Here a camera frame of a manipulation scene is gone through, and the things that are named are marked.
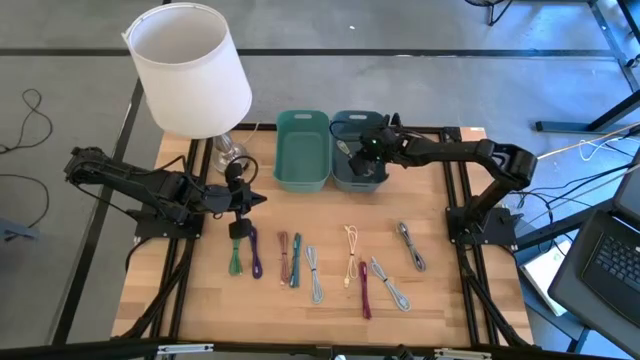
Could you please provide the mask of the black desk frame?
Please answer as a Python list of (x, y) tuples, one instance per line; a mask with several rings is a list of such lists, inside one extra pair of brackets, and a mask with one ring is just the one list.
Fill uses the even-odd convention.
[[(632, 93), (591, 122), (538, 121), (534, 124), (534, 129), (538, 132), (591, 135), (625, 131), (626, 128), (618, 125), (618, 122), (640, 108), (640, 81), (636, 79), (632, 71), (633, 68), (640, 67), (640, 53), (634, 58), (627, 58), (619, 46), (613, 31), (610, 29), (604, 14), (598, 7), (598, 0), (585, 1), (589, 5), (609, 49), (612, 51), (612, 56), (618, 63)], [(640, 44), (640, 0), (615, 1), (630, 28), (632, 36)]]

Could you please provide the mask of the black crossbar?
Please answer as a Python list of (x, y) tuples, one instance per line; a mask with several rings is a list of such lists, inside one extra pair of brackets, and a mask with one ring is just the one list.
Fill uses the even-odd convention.
[[(157, 356), (157, 348), (163, 344), (195, 344), (212, 342), (182, 342), (170, 338), (126, 339), (116, 338), (108, 341), (73, 343), (62, 345), (43, 345), (36, 347), (0, 349), (0, 360), (127, 360)], [(303, 344), (250, 344), (217, 342), (213, 352), (241, 353), (286, 353), (332, 358), (336, 355), (396, 356), (400, 360), (427, 358), (433, 360), (438, 347), (397, 346), (355, 346), (355, 345), (303, 345)], [(542, 350), (535, 346), (506, 347), (480, 344), (467, 348), (453, 348), (488, 352), (492, 360), (618, 360), (610, 357), (582, 355)]]

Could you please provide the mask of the teal plastic bin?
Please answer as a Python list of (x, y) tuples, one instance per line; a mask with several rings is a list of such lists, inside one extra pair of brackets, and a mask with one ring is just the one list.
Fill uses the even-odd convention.
[(287, 192), (315, 193), (330, 175), (330, 121), (317, 110), (288, 110), (276, 119), (273, 176)]

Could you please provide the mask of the silver bracket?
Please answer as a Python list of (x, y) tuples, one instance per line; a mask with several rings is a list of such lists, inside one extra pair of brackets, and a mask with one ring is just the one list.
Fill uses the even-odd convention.
[(471, 350), (439, 348), (434, 351), (433, 360), (492, 360), (492, 354)]
[(157, 356), (174, 356), (180, 354), (206, 353), (213, 352), (214, 345), (212, 343), (195, 343), (195, 344), (163, 344), (157, 348)]

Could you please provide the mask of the blue floor object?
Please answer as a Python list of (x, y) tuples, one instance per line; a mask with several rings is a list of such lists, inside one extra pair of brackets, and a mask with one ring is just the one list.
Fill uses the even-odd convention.
[(10, 241), (18, 236), (37, 239), (39, 234), (37, 229), (0, 218), (0, 239), (2, 240)]

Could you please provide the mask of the white book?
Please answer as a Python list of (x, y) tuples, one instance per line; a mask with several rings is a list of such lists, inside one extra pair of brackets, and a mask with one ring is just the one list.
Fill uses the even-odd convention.
[(541, 253), (519, 266), (524, 276), (556, 317), (564, 315), (567, 310), (553, 300), (548, 291), (570, 247), (571, 242), (563, 240), (553, 245), (547, 252)]

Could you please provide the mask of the white lamp shade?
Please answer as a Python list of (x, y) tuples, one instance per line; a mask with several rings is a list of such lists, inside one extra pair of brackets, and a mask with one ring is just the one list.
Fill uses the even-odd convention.
[(248, 114), (252, 89), (225, 17), (198, 3), (152, 8), (122, 33), (151, 115), (191, 139), (223, 135)]

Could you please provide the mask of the black open laptop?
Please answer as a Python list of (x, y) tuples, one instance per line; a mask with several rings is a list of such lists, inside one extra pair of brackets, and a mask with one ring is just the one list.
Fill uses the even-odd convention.
[(549, 295), (640, 360), (640, 232), (604, 211), (581, 226)]

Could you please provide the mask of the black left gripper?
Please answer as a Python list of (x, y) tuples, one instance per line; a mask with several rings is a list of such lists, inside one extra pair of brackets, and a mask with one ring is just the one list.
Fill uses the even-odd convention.
[(245, 215), (251, 207), (267, 201), (267, 197), (251, 192), (250, 185), (242, 178), (243, 167), (238, 160), (232, 160), (224, 171), (226, 185), (208, 185), (202, 194), (202, 203), (211, 213), (230, 212), (235, 220), (229, 224), (232, 239), (248, 237), (251, 221)]

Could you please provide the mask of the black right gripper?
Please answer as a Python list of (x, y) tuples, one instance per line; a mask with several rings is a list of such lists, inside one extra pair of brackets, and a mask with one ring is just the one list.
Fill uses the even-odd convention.
[(395, 163), (400, 155), (403, 137), (389, 122), (390, 115), (373, 127), (365, 128), (359, 137), (361, 148), (348, 161), (356, 176), (370, 176), (379, 164)]

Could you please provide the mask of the dark laptop screen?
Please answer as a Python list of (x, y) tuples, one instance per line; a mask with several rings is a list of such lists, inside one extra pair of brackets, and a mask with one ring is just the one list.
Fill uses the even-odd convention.
[(640, 229), (640, 148), (633, 158), (632, 165), (635, 170), (623, 176), (613, 203), (616, 212), (624, 221)]

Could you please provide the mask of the silver lamp base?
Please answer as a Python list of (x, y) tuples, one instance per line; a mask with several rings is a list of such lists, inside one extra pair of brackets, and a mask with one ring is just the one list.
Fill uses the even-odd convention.
[(223, 173), (232, 160), (236, 160), (243, 170), (247, 168), (249, 153), (243, 144), (235, 142), (231, 138), (229, 132), (214, 137), (213, 143), (212, 162), (218, 172)]

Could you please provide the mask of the blue-grey plastic bin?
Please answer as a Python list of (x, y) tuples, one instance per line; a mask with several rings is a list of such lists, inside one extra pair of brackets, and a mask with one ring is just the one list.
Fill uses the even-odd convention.
[(387, 178), (385, 164), (379, 164), (372, 175), (356, 176), (348, 161), (361, 148), (359, 137), (368, 127), (383, 121), (383, 115), (375, 111), (343, 110), (331, 121), (333, 153), (331, 173), (336, 187), (344, 192), (375, 192)]

